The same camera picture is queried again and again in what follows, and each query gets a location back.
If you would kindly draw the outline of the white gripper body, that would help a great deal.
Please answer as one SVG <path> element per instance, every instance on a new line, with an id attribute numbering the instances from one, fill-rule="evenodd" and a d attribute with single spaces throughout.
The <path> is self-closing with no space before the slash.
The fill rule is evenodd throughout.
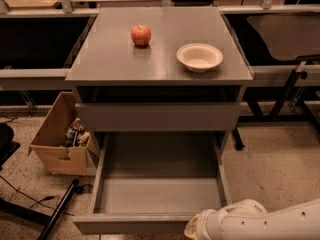
<path id="1" fill-rule="evenodd" d="M 218 213 L 208 209 L 202 211 L 196 221 L 197 240 L 220 240 Z"/>

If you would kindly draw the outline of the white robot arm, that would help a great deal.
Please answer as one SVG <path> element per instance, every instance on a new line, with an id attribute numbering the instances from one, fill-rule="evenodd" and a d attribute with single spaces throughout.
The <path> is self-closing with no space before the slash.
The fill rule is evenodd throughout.
<path id="1" fill-rule="evenodd" d="M 252 199 L 203 210 L 184 234 L 191 240 L 320 240 L 320 199 L 271 213 Z"/>

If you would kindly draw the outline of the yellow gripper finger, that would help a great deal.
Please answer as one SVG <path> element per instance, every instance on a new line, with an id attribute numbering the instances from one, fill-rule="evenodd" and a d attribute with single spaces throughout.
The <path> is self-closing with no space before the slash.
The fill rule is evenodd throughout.
<path id="1" fill-rule="evenodd" d="M 184 235 L 190 240 L 199 240 L 197 234 L 197 222 L 199 219 L 199 215 L 196 214 L 185 226 Z"/>

